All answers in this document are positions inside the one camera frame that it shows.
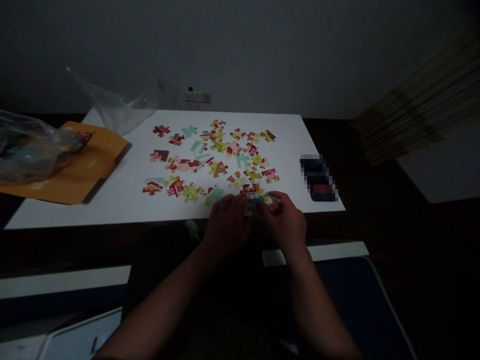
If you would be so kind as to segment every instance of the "electrical outlet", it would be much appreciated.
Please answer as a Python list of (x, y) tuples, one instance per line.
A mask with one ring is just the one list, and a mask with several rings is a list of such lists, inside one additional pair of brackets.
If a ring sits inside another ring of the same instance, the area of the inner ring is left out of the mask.
[(203, 103), (204, 100), (202, 99), (202, 93), (201, 92), (194, 92), (193, 93), (193, 101), (196, 103)]
[(204, 103), (211, 103), (212, 102), (212, 95), (209, 92), (202, 92), (201, 98)]
[(193, 92), (184, 92), (185, 101), (194, 101), (194, 93)]

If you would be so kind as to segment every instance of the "wall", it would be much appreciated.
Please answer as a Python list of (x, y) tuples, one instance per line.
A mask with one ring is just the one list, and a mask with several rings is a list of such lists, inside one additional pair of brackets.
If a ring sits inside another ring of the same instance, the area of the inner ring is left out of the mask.
[(480, 123), (397, 159), (432, 203), (480, 197)]
[(454, 0), (272, 3), (3, 1), (0, 108), (85, 113), (70, 66), (112, 90), (159, 79), (164, 109), (351, 119), (474, 21)]

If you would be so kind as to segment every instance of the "white table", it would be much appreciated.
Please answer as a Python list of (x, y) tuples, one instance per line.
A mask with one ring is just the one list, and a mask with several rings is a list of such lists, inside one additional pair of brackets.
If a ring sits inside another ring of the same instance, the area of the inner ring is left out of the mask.
[[(307, 191), (304, 176), (301, 173), (301, 155), (318, 154), (314, 142), (299, 115), (256, 114), (236, 112), (174, 111), (158, 110), (139, 127), (125, 136), (132, 147), (112, 172), (89, 204), (62, 205), (35, 199), (25, 199), (11, 218), (5, 229), (49, 228), (79, 225), (100, 225), (119, 223), (162, 222), (183, 219), (208, 218), (211, 207), (205, 206), (205, 196), (197, 202), (185, 202), (184, 197), (167, 196), (166, 190), (149, 196), (142, 193), (146, 178), (170, 178), (180, 176), (185, 185), (191, 182), (207, 190), (218, 185), (223, 195), (238, 194), (239, 191), (228, 186), (227, 177), (238, 170), (235, 157), (227, 158), (225, 153), (210, 150), (216, 161), (228, 166), (228, 175), (214, 178), (207, 166), (197, 173), (171, 173), (165, 169), (165, 162), (151, 162), (153, 150), (169, 150), (169, 157), (178, 155), (181, 159), (194, 159), (190, 151), (199, 134), (212, 130), (214, 119), (225, 121), (224, 142), (233, 138), (231, 131), (240, 128), (248, 133), (264, 132), (268, 129), (275, 136), (275, 142), (263, 138), (258, 143), (260, 154), (268, 158), (270, 169), (275, 168), (280, 181), (261, 187), (266, 192), (277, 190), (288, 193), (293, 203), (304, 213), (344, 211), (340, 197), (336, 202), (314, 202)], [(85, 124), (103, 126), (98, 113), (92, 109), (83, 120)], [(170, 126), (171, 132), (160, 138), (152, 132), (155, 126)], [(169, 144), (169, 136), (181, 134), (182, 128), (189, 125), (197, 127), (198, 134), (187, 138), (181, 146)], [(246, 140), (237, 141), (241, 147)]]

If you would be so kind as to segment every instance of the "plastic bag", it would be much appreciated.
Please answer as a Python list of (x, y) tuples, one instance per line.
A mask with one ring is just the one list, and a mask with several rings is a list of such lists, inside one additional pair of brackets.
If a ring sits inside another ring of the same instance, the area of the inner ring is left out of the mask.
[(69, 67), (70, 74), (81, 84), (107, 129), (123, 136), (148, 119), (159, 105), (158, 91), (144, 91), (137, 97), (110, 92), (83, 80)]
[(0, 185), (48, 179), (88, 142), (39, 119), (0, 110)]

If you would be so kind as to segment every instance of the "hand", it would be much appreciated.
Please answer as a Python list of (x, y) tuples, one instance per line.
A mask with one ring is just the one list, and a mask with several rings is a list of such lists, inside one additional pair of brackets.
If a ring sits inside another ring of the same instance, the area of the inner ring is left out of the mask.
[(211, 209), (202, 244), (215, 251), (221, 258), (239, 249), (249, 237), (252, 218), (245, 219), (249, 203), (247, 193), (224, 196)]
[(291, 254), (306, 249), (307, 221), (286, 193), (270, 191), (268, 194), (281, 202), (274, 203), (271, 208), (264, 202), (259, 202), (258, 207), (271, 236), (288, 258)]

